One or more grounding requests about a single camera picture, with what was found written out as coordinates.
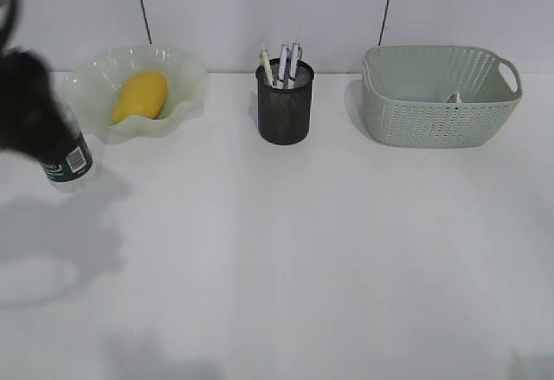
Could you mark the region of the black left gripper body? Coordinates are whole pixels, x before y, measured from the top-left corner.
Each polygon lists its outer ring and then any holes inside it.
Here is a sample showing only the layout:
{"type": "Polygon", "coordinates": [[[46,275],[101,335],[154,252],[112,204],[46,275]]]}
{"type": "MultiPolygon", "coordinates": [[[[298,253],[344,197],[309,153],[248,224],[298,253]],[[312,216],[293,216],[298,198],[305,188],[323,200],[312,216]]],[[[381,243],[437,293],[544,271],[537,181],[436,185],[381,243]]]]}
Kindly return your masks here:
{"type": "Polygon", "coordinates": [[[30,52],[1,57],[1,149],[44,164],[61,162],[77,138],[56,105],[49,71],[30,52]]]}

